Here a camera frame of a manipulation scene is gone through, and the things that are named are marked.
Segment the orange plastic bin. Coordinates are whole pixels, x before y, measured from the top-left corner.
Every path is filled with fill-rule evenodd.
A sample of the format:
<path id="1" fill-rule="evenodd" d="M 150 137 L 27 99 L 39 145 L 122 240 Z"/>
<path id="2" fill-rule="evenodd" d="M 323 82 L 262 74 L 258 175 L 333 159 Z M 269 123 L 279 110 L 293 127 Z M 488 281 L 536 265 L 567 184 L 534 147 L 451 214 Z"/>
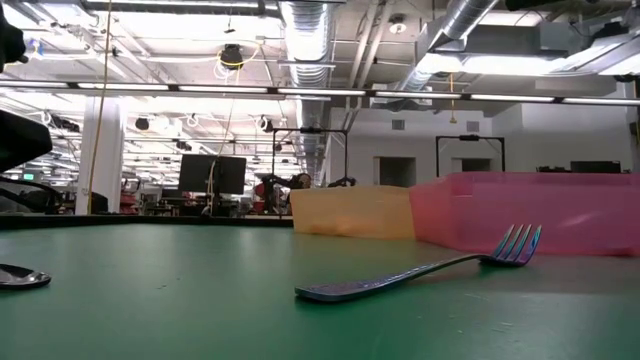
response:
<path id="1" fill-rule="evenodd" d="M 297 233 L 414 239 L 409 190 L 394 186 L 312 188 L 291 192 Z"/>

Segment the black monitor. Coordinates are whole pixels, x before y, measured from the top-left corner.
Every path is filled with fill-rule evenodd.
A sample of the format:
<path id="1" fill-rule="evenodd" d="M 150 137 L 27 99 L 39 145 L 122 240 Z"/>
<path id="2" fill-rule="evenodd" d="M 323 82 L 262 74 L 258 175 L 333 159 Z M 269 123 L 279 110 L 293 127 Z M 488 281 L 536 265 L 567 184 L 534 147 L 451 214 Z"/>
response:
<path id="1" fill-rule="evenodd" d="M 178 189 L 184 192 L 206 192 L 215 155 L 184 154 L 181 158 Z"/>
<path id="2" fill-rule="evenodd" d="M 571 161 L 572 173 L 605 173 L 619 174 L 622 172 L 619 161 Z"/>
<path id="3" fill-rule="evenodd" d="M 219 193 L 244 193 L 247 160 L 241 157 L 219 157 L 214 169 L 214 182 Z"/>

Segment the iridescent blue fork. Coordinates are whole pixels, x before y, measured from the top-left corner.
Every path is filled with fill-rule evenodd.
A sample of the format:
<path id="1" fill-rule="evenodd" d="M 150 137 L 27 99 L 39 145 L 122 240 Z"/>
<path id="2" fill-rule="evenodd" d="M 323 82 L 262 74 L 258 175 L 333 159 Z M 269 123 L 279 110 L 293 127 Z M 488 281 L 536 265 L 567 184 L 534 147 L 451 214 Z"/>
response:
<path id="1" fill-rule="evenodd" d="M 542 226 L 531 224 L 511 225 L 497 247 L 490 254 L 469 254 L 461 257 L 420 265 L 404 272 L 387 275 L 378 279 L 360 280 L 346 283 L 296 287 L 295 295 L 304 300 L 323 303 L 347 302 L 388 291 L 396 286 L 436 271 L 477 260 L 481 265 L 494 267 L 524 267 L 534 256 L 542 233 Z"/>

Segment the long ceiling light bar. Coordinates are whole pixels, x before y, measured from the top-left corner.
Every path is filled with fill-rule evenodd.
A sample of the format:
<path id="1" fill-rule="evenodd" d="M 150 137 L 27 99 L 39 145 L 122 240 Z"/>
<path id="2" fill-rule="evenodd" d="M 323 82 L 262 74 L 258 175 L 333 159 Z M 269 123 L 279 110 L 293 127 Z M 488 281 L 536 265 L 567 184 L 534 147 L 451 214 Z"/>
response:
<path id="1" fill-rule="evenodd" d="M 0 79 L 0 90 L 16 92 L 47 92 L 95 94 L 109 96 L 173 96 L 266 98 L 269 100 L 299 97 L 313 98 L 380 98 L 395 100 L 451 100 L 470 102 L 534 103 L 610 107 L 640 107 L 640 99 L 607 97 L 561 97 L 540 95 L 506 95 L 465 92 L 409 92 L 374 89 L 299 88 L 236 85 L 183 85 L 142 83 L 55 82 Z"/>

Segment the white building pillar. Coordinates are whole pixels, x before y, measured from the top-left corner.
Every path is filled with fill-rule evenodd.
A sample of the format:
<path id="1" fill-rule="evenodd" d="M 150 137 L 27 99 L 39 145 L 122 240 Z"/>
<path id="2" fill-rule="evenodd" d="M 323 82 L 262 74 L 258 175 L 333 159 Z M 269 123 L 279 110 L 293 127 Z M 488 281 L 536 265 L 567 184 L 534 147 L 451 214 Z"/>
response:
<path id="1" fill-rule="evenodd" d="M 88 215 L 89 195 L 107 200 L 108 212 L 120 210 L 123 148 L 128 113 L 118 98 L 85 100 L 80 164 L 76 191 L 76 215 Z"/>

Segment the pink plastic bin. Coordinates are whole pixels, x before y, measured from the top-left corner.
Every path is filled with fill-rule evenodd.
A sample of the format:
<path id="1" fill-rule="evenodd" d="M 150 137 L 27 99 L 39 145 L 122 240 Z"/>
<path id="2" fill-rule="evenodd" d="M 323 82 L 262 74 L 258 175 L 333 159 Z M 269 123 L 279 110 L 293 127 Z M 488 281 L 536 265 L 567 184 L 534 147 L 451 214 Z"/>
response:
<path id="1" fill-rule="evenodd" d="M 509 228 L 540 254 L 640 257 L 640 175 L 462 172 L 409 190 L 415 237 L 488 253 Z"/>

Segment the silver spoon at left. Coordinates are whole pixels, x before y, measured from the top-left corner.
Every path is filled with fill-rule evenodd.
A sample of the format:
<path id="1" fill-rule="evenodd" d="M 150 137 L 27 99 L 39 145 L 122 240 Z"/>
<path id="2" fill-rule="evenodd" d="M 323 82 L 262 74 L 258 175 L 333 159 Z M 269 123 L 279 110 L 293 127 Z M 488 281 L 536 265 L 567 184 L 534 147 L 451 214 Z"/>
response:
<path id="1" fill-rule="evenodd" d="M 52 277 L 44 272 L 35 271 L 9 264 L 0 264 L 0 290 L 27 290 L 48 285 Z"/>

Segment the silver ceiling duct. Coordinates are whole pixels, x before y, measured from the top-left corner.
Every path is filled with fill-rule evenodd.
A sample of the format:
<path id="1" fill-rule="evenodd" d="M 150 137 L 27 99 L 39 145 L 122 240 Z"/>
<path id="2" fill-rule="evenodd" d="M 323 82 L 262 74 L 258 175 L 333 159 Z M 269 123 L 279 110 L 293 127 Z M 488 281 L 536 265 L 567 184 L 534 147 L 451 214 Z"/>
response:
<path id="1" fill-rule="evenodd" d="M 329 59 L 335 7 L 321 2 L 280 2 L 288 60 L 325 63 Z M 294 87 L 324 88 L 328 85 L 329 68 L 323 65 L 294 65 L 289 72 Z M 324 105 L 317 100 L 296 100 L 296 116 L 298 127 L 327 126 Z M 316 175 L 322 167 L 323 151 L 319 150 L 319 140 L 304 134 L 301 138 L 306 172 Z"/>
<path id="2" fill-rule="evenodd" d="M 431 92 L 434 77 L 444 78 L 454 90 L 452 76 L 461 71 L 461 54 L 468 37 L 500 0 L 450 0 L 445 13 L 426 23 L 414 43 L 414 62 L 408 73 L 386 91 Z"/>

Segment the black curved background frame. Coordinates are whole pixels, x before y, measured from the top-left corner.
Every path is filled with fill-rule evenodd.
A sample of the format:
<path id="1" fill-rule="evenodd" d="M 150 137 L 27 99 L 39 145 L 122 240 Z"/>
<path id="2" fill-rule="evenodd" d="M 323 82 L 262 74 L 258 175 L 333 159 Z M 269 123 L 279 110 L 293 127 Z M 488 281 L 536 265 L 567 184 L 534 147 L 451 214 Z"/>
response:
<path id="1" fill-rule="evenodd" d="M 62 203 L 61 193 L 50 186 L 0 176 L 0 213 L 55 214 Z"/>

